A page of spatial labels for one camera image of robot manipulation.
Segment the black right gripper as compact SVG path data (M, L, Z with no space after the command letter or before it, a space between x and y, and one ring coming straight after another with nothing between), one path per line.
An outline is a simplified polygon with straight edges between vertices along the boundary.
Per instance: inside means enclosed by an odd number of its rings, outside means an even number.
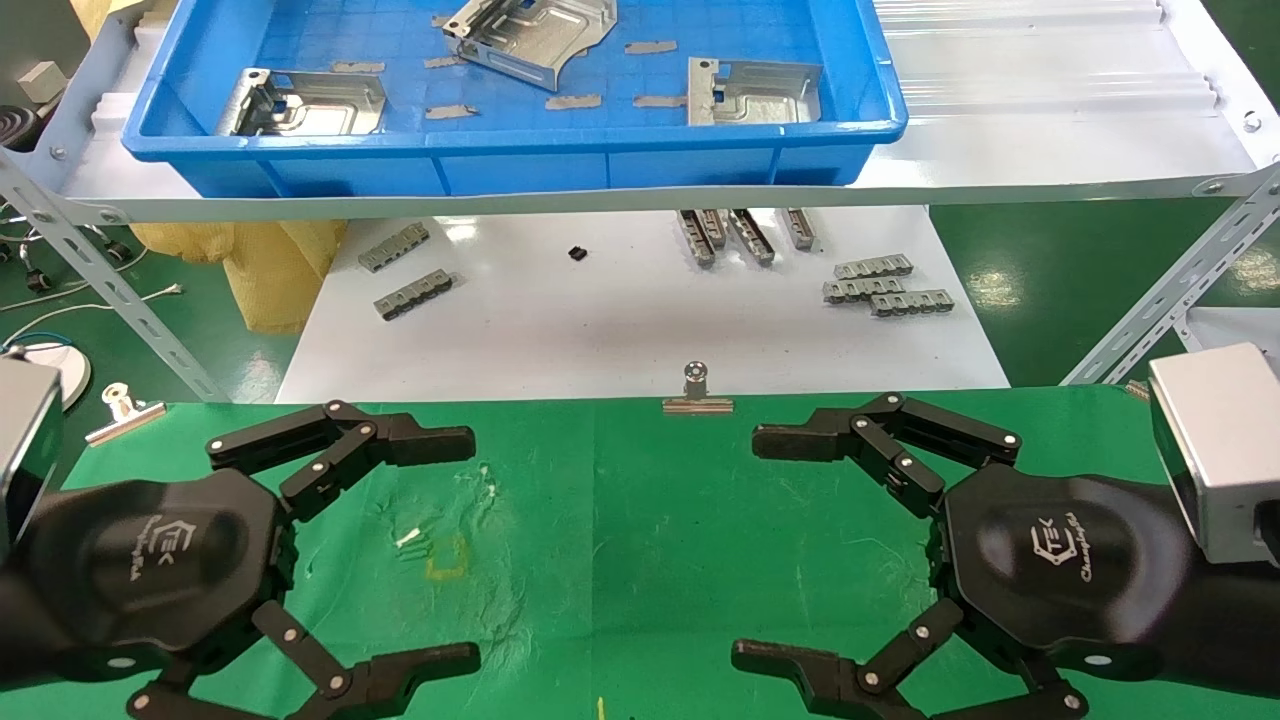
M1112 682L1277 689L1275 566L1210 562L1165 486L986 468L1012 465L1020 447L1010 430L897 392L819 407L803 424L758 425L756 457L850 460L915 518L941 514L934 577L951 600L865 664L739 639L733 667L790 680L813 715L923 719L899 688L961 629L997 667L1014 665L1027 691L942 719L1085 717L1088 701L1055 666ZM980 470L945 493L920 451Z

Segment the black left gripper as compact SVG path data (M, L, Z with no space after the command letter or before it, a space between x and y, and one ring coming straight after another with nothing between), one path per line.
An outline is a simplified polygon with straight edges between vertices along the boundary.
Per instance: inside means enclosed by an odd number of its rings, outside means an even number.
M261 719L189 691L264 637L314 684L288 719L398 717L421 684L476 673L480 648L461 642L340 666L278 602L298 560L291 520L315 519L383 464L475 454L468 427L424 428L407 413L334 400L211 439L220 471L209 477L50 495L3 561L3 689L168 667L131 697L131 717ZM280 484L280 500L251 478L300 459L308 465Z

